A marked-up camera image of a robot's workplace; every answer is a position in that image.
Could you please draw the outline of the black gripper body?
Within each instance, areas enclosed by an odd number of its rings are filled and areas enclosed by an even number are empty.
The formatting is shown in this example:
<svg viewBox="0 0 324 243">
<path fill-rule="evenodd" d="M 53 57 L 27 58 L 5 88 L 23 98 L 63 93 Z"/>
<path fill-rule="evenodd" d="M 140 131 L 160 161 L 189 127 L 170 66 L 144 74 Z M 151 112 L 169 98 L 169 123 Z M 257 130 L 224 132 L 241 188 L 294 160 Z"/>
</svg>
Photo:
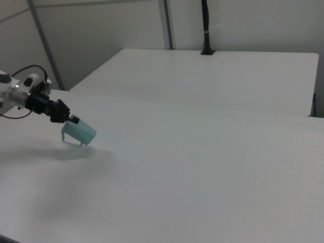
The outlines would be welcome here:
<svg viewBox="0 0 324 243">
<path fill-rule="evenodd" d="M 53 123 L 65 123 L 70 116 L 70 109 L 58 99 L 50 100 L 50 97 L 43 93 L 44 84 L 33 87 L 27 97 L 24 107 L 36 114 L 45 114 L 50 117 Z"/>
</svg>

